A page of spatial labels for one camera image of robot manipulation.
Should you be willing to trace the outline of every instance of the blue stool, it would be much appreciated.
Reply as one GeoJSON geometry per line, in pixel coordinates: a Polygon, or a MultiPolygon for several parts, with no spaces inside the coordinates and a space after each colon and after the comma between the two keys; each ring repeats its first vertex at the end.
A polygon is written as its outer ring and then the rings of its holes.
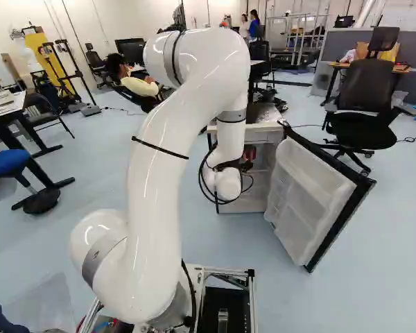
{"type": "Polygon", "coordinates": [[[58,204],[60,197],[59,189],[46,188],[37,192],[23,176],[22,172],[31,155],[22,149],[10,149],[0,151],[0,178],[15,178],[30,193],[31,196],[13,205],[12,210],[23,207],[25,213],[41,214],[54,208],[58,204]]]}

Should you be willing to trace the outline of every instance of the white robotic arm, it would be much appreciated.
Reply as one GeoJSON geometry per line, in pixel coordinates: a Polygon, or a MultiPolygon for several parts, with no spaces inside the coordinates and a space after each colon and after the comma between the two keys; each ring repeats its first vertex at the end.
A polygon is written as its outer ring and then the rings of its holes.
{"type": "Polygon", "coordinates": [[[118,319],[163,326],[182,290],[182,174],[200,129],[216,117],[218,148],[207,160],[205,177],[225,198],[240,194],[237,170],[216,173],[209,167],[242,155],[250,55],[240,35],[210,28],[156,35],[146,44],[144,60],[159,82],[179,88],[133,137],[128,215],[91,213],[74,228],[70,246],[76,268],[118,319]]]}

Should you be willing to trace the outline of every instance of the yellow shirt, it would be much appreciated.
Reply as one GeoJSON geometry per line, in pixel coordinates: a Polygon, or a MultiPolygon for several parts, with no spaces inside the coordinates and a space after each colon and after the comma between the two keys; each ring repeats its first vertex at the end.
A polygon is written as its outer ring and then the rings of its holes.
{"type": "Polygon", "coordinates": [[[147,83],[139,78],[126,77],[120,80],[122,86],[140,96],[156,96],[159,94],[159,87],[155,82],[147,83]]]}

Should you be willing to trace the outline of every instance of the person in blue shirt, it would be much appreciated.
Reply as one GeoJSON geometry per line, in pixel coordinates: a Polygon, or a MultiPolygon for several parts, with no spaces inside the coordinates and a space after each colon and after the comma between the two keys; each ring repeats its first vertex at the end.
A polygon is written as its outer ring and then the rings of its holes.
{"type": "Polygon", "coordinates": [[[251,12],[251,24],[250,24],[250,42],[255,42],[260,36],[261,20],[257,14],[257,10],[253,9],[251,12]]]}

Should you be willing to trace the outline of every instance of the open refrigerator door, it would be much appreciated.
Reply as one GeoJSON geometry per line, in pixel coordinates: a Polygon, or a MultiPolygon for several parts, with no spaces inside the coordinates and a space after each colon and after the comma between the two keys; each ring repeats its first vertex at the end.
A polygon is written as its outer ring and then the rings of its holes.
{"type": "Polygon", "coordinates": [[[312,272],[376,181],[284,124],[265,219],[295,264],[312,272]]]}

